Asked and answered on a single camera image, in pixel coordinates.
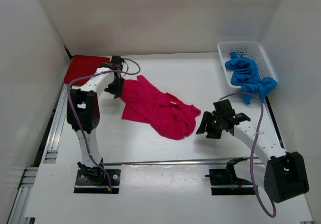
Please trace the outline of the pink t shirt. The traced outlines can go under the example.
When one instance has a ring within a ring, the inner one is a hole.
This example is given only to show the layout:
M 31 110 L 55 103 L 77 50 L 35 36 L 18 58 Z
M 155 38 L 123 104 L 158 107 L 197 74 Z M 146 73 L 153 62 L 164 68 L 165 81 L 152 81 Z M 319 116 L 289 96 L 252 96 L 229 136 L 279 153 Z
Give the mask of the pink t shirt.
M 194 105 L 161 92 L 142 75 L 125 81 L 121 99 L 125 103 L 123 120 L 149 124 L 158 134 L 172 140 L 188 137 L 201 114 Z

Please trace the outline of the dark red t shirt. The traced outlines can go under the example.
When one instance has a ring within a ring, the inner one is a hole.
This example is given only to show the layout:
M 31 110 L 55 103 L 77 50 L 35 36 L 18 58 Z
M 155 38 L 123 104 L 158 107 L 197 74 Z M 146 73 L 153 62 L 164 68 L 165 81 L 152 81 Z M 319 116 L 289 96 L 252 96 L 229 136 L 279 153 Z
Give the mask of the dark red t shirt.
M 108 63 L 110 59 L 109 57 L 74 55 L 64 77 L 64 83 L 69 84 L 76 78 L 93 75 L 101 63 Z

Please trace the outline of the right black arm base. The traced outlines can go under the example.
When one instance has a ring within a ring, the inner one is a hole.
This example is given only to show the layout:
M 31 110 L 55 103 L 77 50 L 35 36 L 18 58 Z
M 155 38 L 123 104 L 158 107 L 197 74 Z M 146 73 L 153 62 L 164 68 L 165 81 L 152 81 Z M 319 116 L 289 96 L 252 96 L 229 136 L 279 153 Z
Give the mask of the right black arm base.
M 210 169 L 205 177 L 210 179 L 211 195 L 255 195 L 250 179 L 239 178 L 234 168 L 239 163 L 245 164 L 247 160 L 244 157 L 235 158 L 228 161 L 224 169 Z

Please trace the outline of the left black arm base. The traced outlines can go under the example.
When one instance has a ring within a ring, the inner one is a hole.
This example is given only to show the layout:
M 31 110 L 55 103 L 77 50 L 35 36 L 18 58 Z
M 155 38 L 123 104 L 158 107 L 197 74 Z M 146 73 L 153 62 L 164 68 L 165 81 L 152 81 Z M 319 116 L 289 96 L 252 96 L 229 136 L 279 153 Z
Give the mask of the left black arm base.
M 118 194 L 121 178 L 120 169 L 105 169 L 87 167 L 80 162 L 75 180 L 74 193 L 82 194 Z

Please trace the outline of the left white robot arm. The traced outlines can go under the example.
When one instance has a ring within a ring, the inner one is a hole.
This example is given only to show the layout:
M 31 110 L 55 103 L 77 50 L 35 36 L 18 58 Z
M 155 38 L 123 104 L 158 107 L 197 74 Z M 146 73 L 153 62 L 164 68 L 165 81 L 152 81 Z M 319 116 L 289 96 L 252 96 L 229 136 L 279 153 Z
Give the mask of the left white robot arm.
M 75 131 L 82 154 L 78 167 L 81 174 L 94 185 L 112 186 L 96 138 L 96 128 L 100 121 L 98 98 L 104 91 L 114 95 L 114 98 L 121 97 L 124 64 L 122 57 L 112 56 L 109 62 L 101 63 L 94 74 L 79 78 L 87 80 L 84 85 L 78 89 L 68 87 L 67 122 Z

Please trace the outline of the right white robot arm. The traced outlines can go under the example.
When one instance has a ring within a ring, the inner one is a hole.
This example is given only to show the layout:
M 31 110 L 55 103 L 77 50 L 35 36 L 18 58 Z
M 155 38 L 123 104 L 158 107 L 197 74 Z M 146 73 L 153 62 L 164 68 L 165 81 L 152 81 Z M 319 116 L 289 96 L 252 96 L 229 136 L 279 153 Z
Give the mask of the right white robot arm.
M 207 177 L 214 186 L 250 183 L 263 188 L 268 197 L 280 203 L 309 191 L 303 156 L 289 152 L 268 139 L 244 113 L 236 113 L 229 100 L 214 103 L 214 111 L 204 112 L 197 134 L 208 139 L 220 139 L 226 131 L 244 143 L 261 161 L 250 166 L 248 157 L 238 157 L 226 163 L 224 169 L 211 169 Z

